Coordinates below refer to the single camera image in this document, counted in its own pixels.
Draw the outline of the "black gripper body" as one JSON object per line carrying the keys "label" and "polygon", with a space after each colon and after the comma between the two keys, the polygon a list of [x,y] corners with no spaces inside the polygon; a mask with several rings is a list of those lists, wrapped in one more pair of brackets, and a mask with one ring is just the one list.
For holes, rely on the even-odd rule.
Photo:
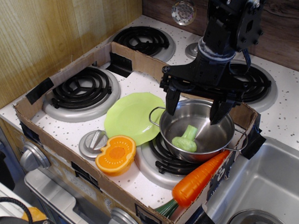
{"label": "black gripper body", "polygon": [[160,87],[188,95],[218,101],[243,102],[248,85],[229,70],[229,63],[210,61],[198,55],[185,65],[169,65],[162,68]]}

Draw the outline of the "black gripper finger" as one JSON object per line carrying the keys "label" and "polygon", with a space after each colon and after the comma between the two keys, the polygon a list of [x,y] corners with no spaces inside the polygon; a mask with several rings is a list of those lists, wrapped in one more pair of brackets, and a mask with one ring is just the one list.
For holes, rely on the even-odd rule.
{"label": "black gripper finger", "polygon": [[170,115],[174,115],[177,104],[180,100],[180,91],[174,87],[169,86],[166,92],[166,111]]}
{"label": "black gripper finger", "polygon": [[214,100],[210,110],[210,124],[216,125],[234,108],[239,102],[233,100],[220,101]]}

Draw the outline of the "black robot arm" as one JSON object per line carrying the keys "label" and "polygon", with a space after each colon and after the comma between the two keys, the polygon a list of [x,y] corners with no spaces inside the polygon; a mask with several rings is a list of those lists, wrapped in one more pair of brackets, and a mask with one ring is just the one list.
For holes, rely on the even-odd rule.
{"label": "black robot arm", "polygon": [[198,42],[195,60],[185,65],[165,66],[160,86],[166,92],[166,111],[174,115],[181,93],[213,100],[210,123],[219,123],[243,102],[250,84],[237,79],[230,62],[242,52],[246,70],[248,48],[258,44],[263,31],[261,13],[266,0],[208,0],[207,27]]}

